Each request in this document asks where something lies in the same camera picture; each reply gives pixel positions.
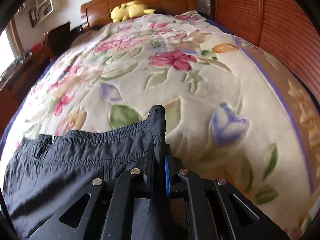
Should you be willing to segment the yellow plush toy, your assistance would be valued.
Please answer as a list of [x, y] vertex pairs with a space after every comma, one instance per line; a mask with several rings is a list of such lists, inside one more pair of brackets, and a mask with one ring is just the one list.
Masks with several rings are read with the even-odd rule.
[[155, 9], [148, 8], [148, 6], [141, 1], [132, 1], [115, 7], [110, 13], [110, 18], [113, 23], [117, 23], [147, 14], [154, 14], [155, 11]]

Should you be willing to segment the wooden chair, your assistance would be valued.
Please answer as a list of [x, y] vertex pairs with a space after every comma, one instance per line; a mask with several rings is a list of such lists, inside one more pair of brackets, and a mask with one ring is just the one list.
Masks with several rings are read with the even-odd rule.
[[71, 40], [70, 22], [60, 25], [44, 33], [44, 43], [48, 47], [51, 59], [60, 56], [68, 48]]

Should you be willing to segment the floral bed blanket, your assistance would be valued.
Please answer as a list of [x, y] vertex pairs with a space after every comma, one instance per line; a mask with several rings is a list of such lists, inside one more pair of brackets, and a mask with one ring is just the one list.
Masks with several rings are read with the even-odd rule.
[[319, 211], [319, 111], [273, 55], [192, 12], [145, 15], [79, 35], [24, 98], [5, 140], [104, 133], [165, 109], [186, 168], [226, 178], [291, 239]]

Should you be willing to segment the long wooden desk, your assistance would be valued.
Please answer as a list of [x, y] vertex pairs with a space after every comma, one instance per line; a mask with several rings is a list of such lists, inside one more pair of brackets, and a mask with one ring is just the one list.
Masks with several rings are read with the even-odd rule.
[[50, 45], [44, 44], [18, 67], [17, 72], [1, 88], [1, 134], [50, 63], [51, 54]]

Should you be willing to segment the white wall shelf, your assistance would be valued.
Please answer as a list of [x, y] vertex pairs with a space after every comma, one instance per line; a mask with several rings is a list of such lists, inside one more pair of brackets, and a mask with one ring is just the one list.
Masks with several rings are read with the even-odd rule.
[[35, 6], [28, 11], [32, 28], [61, 8], [61, 0], [34, 0], [34, 2]]

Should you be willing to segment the window with wooden frame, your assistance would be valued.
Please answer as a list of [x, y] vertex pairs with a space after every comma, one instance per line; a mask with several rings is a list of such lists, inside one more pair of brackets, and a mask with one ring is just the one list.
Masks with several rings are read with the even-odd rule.
[[14, 17], [1, 33], [1, 77], [23, 55]]

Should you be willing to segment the wooden louvered wardrobe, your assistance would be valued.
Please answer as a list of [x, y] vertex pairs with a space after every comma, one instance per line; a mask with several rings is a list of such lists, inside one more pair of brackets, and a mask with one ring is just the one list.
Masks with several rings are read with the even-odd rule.
[[233, 34], [274, 55], [319, 98], [319, 33], [294, 0], [210, 0]]

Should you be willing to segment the red bowl on desk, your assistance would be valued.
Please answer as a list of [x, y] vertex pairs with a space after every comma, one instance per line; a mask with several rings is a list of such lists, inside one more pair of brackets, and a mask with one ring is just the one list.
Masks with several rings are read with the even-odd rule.
[[38, 50], [40, 50], [41, 47], [42, 47], [42, 43], [40, 42], [40, 43], [34, 45], [34, 46], [30, 49], [30, 51], [31, 51], [32, 53], [35, 53], [35, 52], [37, 52]]

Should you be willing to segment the black jacket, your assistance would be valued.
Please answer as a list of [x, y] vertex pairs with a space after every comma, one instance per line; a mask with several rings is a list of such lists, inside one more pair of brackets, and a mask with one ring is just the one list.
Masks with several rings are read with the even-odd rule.
[[163, 157], [165, 109], [153, 106], [146, 120], [104, 133], [68, 131], [23, 139], [4, 174], [3, 197], [20, 239], [28, 239], [95, 178], [116, 179], [147, 156]]

